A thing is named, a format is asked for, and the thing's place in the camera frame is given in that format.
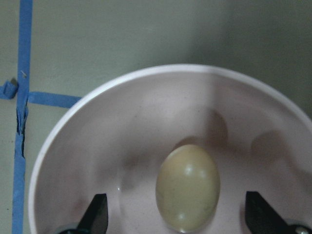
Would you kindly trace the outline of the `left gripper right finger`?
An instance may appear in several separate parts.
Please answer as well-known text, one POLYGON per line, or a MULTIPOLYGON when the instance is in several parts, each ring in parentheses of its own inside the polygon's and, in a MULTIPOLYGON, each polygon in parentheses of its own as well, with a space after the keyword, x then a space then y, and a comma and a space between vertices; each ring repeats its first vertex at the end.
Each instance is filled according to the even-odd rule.
POLYGON ((290 226, 270 206, 259 192, 246 192, 245 223, 252 234, 293 233, 290 226))

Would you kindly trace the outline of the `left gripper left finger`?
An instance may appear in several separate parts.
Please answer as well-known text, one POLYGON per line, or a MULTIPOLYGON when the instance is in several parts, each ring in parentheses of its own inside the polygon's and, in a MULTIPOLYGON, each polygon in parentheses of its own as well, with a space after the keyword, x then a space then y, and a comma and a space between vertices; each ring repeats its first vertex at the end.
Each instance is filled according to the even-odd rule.
POLYGON ((80 220, 77 234, 105 234, 108 229, 108 201, 106 194, 96 194, 80 220))

